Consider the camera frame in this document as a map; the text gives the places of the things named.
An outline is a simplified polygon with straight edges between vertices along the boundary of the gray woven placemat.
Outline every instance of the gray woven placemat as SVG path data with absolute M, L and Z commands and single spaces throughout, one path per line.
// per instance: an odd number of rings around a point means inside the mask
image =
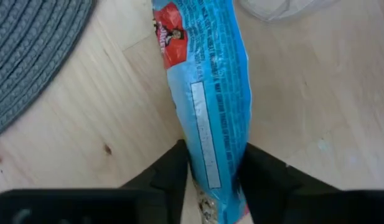
M 0 0 L 0 133 L 52 81 L 95 0 Z

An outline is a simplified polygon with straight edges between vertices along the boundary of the white label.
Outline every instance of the white label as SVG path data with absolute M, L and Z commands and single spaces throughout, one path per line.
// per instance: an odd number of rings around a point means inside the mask
M 202 146 L 205 171 L 207 173 L 208 186 L 210 189 L 221 187 L 217 157 L 212 140 L 210 119 L 205 100 L 204 85 L 202 82 L 191 84 L 194 110 L 197 119 L 197 128 L 199 130 L 200 143 Z

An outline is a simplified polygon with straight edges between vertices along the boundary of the blue plastic bag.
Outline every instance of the blue plastic bag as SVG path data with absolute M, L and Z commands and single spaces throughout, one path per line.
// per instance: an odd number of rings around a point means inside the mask
M 185 132 L 205 223 L 246 212 L 236 172 L 248 140 L 247 55 L 231 0 L 152 0 L 154 27 Z

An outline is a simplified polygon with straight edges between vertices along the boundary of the quaker logo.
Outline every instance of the quaker logo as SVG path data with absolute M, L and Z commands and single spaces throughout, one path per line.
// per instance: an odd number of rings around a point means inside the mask
M 160 11 L 153 11 L 154 28 L 164 57 L 166 69 L 186 61 L 187 34 L 182 26 L 182 16 L 174 3 Z

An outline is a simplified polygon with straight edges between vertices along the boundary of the wooden table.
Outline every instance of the wooden table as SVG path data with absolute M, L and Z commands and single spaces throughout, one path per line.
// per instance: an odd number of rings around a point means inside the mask
M 384 0 L 271 25 L 236 10 L 250 142 L 341 189 L 384 188 Z M 0 136 L 0 192 L 117 187 L 182 137 L 151 20 L 150 0 L 99 2 L 60 74 Z M 194 194 L 189 181 L 187 223 L 200 221 Z

